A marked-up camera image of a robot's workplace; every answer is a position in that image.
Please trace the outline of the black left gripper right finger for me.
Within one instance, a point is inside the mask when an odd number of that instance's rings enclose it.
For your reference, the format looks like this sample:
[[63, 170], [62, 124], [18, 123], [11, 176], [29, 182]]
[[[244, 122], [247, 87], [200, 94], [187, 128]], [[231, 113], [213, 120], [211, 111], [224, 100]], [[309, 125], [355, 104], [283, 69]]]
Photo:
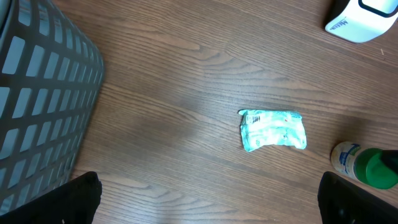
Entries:
[[333, 172], [325, 172], [318, 189], [323, 224], [397, 224], [397, 208]]

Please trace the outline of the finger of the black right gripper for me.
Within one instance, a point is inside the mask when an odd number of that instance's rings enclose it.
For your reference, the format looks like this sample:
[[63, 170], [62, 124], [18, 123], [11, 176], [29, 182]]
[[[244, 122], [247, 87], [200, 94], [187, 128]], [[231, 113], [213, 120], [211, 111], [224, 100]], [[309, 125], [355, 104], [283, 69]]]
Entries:
[[384, 150], [381, 154], [382, 163], [398, 174], [398, 150]]

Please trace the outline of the teal wet wipes pack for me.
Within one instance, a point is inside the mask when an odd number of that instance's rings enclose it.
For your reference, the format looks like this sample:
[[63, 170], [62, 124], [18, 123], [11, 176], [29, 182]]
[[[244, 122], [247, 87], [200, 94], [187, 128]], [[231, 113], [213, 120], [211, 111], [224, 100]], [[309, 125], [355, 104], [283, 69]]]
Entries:
[[307, 135], [302, 115], [296, 111], [240, 110], [243, 148], [252, 152], [262, 146], [293, 146], [305, 149]]

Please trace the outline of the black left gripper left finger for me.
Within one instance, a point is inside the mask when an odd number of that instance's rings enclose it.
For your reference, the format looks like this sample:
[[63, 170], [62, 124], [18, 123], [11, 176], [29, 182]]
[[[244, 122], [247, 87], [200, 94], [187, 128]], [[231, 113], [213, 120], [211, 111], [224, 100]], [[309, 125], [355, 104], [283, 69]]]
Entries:
[[1, 224], [91, 224], [101, 201], [102, 184], [87, 172], [41, 197], [1, 216]]

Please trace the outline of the green lid plastic jar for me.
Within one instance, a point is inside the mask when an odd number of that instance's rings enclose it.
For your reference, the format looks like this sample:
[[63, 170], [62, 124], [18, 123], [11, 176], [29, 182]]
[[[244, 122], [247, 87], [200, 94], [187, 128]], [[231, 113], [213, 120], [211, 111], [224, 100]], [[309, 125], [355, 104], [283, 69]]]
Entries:
[[364, 147], [353, 142], [341, 142], [331, 151], [333, 168], [341, 174], [376, 189], [391, 189], [397, 185], [397, 173], [382, 161], [386, 150]]

